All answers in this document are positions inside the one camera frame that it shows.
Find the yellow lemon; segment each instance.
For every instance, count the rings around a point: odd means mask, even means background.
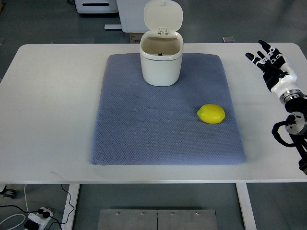
[[[217,124],[224,120],[225,111],[217,104],[205,104],[199,109],[197,115],[203,122]]]

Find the power strip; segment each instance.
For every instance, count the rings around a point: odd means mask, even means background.
[[[41,207],[36,214],[30,213],[25,224],[25,230],[43,230],[53,216],[49,208]]]

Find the trash can lid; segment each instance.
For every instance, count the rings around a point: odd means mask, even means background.
[[[182,25],[181,6],[171,0],[151,0],[144,8],[144,20],[148,29],[177,31]]]

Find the robotic arm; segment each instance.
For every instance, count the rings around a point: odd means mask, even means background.
[[[6,184],[0,184],[0,195],[3,195],[6,191]]]
[[[290,66],[287,58],[282,53],[259,40],[266,55],[257,52],[259,57],[246,53],[251,60],[263,72],[263,79],[268,89],[275,93],[280,102],[290,115],[285,121],[278,122],[272,129],[275,139],[286,147],[296,147],[302,159],[299,161],[299,169],[307,175],[307,99],[296,84],[297,76]],[[278,129],[285,126],[293,143],[286,143],[278,133]]]

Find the blue mat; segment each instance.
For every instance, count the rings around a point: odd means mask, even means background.
[[[226,118],[202,122],[197,111],[218,104]],[[140,54],[111,55],[94,128],[94,165],[219,165],[245,161],[227,80],[216,55],[184,53],[178,81],[146,83]]]

